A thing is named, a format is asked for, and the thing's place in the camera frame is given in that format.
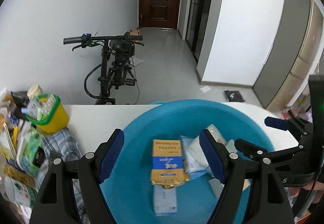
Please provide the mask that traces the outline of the person right hand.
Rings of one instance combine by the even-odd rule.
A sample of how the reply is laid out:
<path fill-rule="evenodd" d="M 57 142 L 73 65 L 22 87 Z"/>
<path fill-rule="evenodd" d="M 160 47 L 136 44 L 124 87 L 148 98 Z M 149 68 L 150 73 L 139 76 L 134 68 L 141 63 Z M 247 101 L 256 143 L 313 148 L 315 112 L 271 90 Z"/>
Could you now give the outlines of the person right hand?
<path fill-rule="evenodd" d="M 314 182 L 311 181 L 309 184 L 307 184 L 304 187 L 291 187 L 288 189 L 289 194 L 292 197 L 296 197 L 301 189 L 305 189 L 310 191 L 310 189 L 312 188 Z M 315 195 L 315 200 L 320 200 L 321 197 L 323 196 L 323 191 L 324 191 L 324 183 L 317 181 L 315 186 L 314 186 L 314 191 L 317 191 L 316 195 Z"/>

